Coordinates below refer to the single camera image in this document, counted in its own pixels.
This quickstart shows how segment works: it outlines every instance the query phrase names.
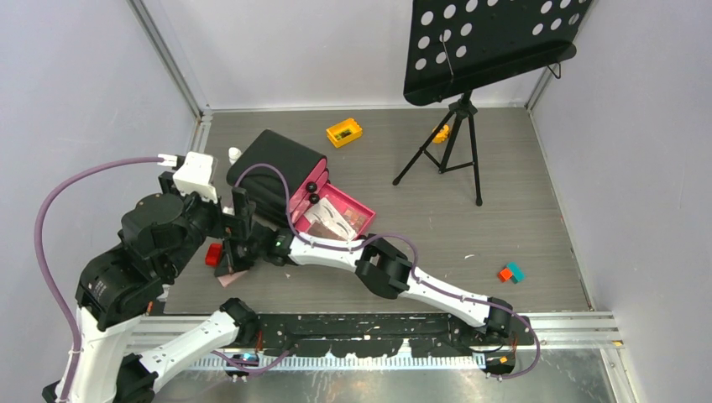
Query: pink tray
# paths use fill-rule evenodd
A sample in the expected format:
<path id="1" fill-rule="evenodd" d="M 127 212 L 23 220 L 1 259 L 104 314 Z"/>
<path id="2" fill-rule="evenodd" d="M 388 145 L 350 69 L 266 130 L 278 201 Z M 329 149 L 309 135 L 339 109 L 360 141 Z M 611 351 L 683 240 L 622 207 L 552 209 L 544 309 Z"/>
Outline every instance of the pink tray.
<path id="1" fill-rule="evenodd" d="M 359 236 L 363 235 L 366 230 L 369 229 L 371 223 L 376 217 L 375 211 L 359 203 L 359 201 L 347 195 L 343 191 L 339 190 L 331 183 L 327 183 L 326 185 L 324 185 L 324 187 L 322 187 L 322 189 L 317 194 L 319 195 L 319 197 L 326 197 L 333 204 L 334 208 L 336 208 L 338 212 L 342 214 L 344 214 L 348 210 L 348 208 L 351 207 L 356 210 L 357 213 L 366 216 L 366 221 L 364 222 L 364 225 L 361 226 L 361 228 L 358 230 Z M 296 221 L 295 228 L 297 231 L 305 232 L 309 229 L 310 226 L 311 224 L 309 223 L 309 220 L 304 218 L 304 216 L 302 215 Z"/>

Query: yellow plastic box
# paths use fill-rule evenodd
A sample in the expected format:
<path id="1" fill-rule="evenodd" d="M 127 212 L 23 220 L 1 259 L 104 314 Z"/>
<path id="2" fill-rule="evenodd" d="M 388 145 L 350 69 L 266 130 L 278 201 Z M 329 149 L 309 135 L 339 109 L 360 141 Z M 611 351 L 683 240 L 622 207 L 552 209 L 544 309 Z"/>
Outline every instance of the yellow plastic box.
<path id="1" fill-rule="evenodd" d="M 348 118 L 328 128 L 327 139 L 334 144 L 334 147 L 339 148 L 344 144 L 351 143 L 355 139 L 358 139 L 363 133 L 364 130 L 361 126 L 359 126 L 353 118 Z"/>

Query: white cylinder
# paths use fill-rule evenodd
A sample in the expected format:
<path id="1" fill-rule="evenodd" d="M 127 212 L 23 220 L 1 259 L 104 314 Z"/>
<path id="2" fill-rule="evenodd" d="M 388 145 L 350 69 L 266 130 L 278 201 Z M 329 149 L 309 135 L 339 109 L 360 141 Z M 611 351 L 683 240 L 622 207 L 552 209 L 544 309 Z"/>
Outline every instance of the white cylinder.
<path id="1" fill-rule="evenodd" d="M 240 151 L 239 148 L 230 147 L 230 149 L 228 150 L 228 159 L 230 159 L 230 165 L 234 164 L 235 161 L 237 161 L 238 158 L 240 158 L 240 155 L 242 155 L 242 154 L 243 154 L 243 152 Z"/>

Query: tripod base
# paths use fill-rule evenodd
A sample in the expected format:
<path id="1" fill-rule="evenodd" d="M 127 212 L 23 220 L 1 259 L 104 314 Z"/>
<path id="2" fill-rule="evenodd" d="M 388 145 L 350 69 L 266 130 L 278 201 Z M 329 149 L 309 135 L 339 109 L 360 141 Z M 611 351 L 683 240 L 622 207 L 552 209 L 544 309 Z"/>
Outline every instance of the tripod base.
<path id="1" fill-rule="evenodd" d="M 408 173 L 408 170 L 411 169 L 413 164 L 416 163 L 418 158 L 420 158 L 421 155 L 425 154 L 425 156 L 432 161 L 435 166 L 437 166 L 437 172 L 440 174 L 444 174 L 446 172 L 449 172 L 451 170 L 459 170 L 460 168 L 465 168 L 468 166 L 473 167 L 474 171 L 474 189 L 475 189 L 475 201 L 474 204 L 477 206 L 482 206 L 482 192 L 479 189 L 479 165 L 477 161 L 477 143 L 475 142 L 475 137 L 474 137 L 474 114 L 477 113 L 477 108 L 475 108 L 472 104 L 472 102 L 469 100 L 470 96 L 472 95 L 471 91 L 465 92 L 458 101 L 453 102 L 450 104 L 449 109 L 450 112 L 448 112 L 447 115 L 445 115 L 445 118 L 440 122 L 440 124 L 437 125 L 437 128 L 432 131 L 430 137 L 425 140 L 425 143 L 417 150 L 416 154 L 413 155 L 413 158 L 408 162 L 408 165 L 403 169 L 403 171 L 400 172 L 400 174 L 393 180 L 393 186 L 398 186 L 399 183 L 401 183 L 401 179 L 403 179 L 403 176 Z M 448 145 L 445 147 L 445 154 L 442 156 L 442 160 L 438 161 L 435 159 L 435 157 L 432 156 L 427 151 L 427 146 L 432 143 L 432 140 L 435 138 L 435 136 L 440 133 L 440 130 L 442 130 L 442 127 L 445 126 L 445 123 L 447 123 L 450 118 L 455 115 L 455 122 L 453 123 L 453 130 L 450 133 L 450 139 L 448 140 Z M 455 139 L 458 137 L 458 132 L 460 130 L 460 126 L 462 125 L 463 120 L 467 119 L 468 121 L 468 126 L 469 126 L 469 138 L 470 138 L 470 143 L 472 145 L 472 162 L 468 162 L 466 164 L 460 164 L 460 165 L 455 165 L 448 167 L 448 161 L 450 160 L 450 154 L 453 152 L 453 147 L 455 146 Z"/>

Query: white wall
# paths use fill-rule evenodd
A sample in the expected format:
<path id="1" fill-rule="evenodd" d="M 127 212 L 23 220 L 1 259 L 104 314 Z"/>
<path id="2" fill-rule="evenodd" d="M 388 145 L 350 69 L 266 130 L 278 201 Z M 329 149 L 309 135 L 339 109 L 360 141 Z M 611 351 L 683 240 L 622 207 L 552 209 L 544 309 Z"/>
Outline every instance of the white wall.
<path id="1" fill-rule="evenodd" d="M 0 400 L 39 401 L 61 377 L 68 326 L 34 257 L 47 193 L 103 162 L 185 152 L 195 126 L 124 1 L 3 2 L 0 13 Z M 50 209 L 50 268 L 74 304 L 86 262 L 118 242 L 120 218 L 158 189 L 158 167 L 100 174 Z"/>
<path id="2" fill-rule="evenodd" d="M 405 106 L 412 1 L 150 0 L 182 71 L 213 109 Z M 540 71 L 483 87 L 523 105 Z"/>
<path id="3" fill-rule="evenodd" d="M 600 1 L 534 113 L 645 402 L 712 394 L 711 14 L 705 0 Z"/>

